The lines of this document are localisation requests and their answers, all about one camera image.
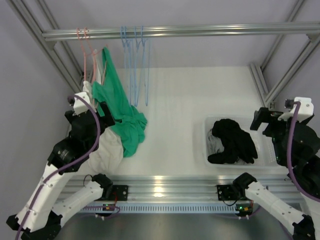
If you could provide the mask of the black garment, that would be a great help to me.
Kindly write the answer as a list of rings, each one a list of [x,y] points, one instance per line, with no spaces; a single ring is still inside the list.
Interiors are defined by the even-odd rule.
[[[223,150],[210,154],[207,160],[211,164],[234,164],[243,160],[253,164],[258,158],[256,146],[250,134],[229,118],[218,120],[211,129],[211,135],[220,139]]]

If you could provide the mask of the light blue wire hanger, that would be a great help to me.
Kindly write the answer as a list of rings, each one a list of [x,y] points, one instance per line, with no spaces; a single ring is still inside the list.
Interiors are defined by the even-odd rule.
[[[124,54],[124,70],[128,103],[132,105],[132,41],[127,37],[127,27],[120,27],[120,37]]]

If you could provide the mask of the blue wire hanger with green garment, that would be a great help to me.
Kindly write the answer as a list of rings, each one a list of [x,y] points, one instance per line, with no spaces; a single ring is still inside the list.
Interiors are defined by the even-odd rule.
[[[151,62],[151,40],[146,38],[144,27],[141,26],[141,43],[142,43],[142,69],[144,85],[144,102],[145,106],[149,105],[149,85],[150,85],[150,62]]]

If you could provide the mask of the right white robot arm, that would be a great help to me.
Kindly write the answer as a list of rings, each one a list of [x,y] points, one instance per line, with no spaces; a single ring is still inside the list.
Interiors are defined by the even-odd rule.
[[[293,208],[269,191],[254,176],[245,172],[232,182],[232,192],[239,199],[248,199],[278,220],[294,240],[320,238],[320,138],[308,126],[313,114],[299,120],[302,102],[295,100],[288,118],[284,112],[272,112],[265,107],[254,113],[250,130],[262,123],[263,135],[270,137],[277,163],[288,169],[288,177],[304,199],[308,212]]]

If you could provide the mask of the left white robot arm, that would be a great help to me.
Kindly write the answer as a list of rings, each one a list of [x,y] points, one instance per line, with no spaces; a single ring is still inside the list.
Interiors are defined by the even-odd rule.
[[[53,240],[67,221],[96,200],[113,194],[113,181],[98,173],[81,190],[61,202],[57,199],[89,155],[99,147],[99,138],[115,120],[106,102],[100,103],[103,115],[87,110],[77,115],[65,112],[71,124],[67,137],[56,143],[43,175],[23,209],[8,217],[6,224],[16,231],[17,240]]]

